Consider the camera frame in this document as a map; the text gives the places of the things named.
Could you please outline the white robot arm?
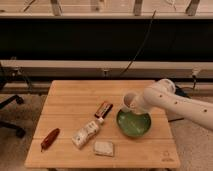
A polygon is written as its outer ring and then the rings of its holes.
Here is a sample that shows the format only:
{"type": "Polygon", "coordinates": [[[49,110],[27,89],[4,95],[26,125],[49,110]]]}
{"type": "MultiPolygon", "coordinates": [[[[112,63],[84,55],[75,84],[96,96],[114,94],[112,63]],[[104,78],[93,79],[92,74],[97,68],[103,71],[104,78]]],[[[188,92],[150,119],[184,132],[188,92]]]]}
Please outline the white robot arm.
{"type": "Polygon", "coordinates": [[[176,95],[175,91],[175,84],[170,79],[161,79],[137,94],[130,106],[146,113],[153,107],[169,110],[213,131],[213,104],[176,95]]]}

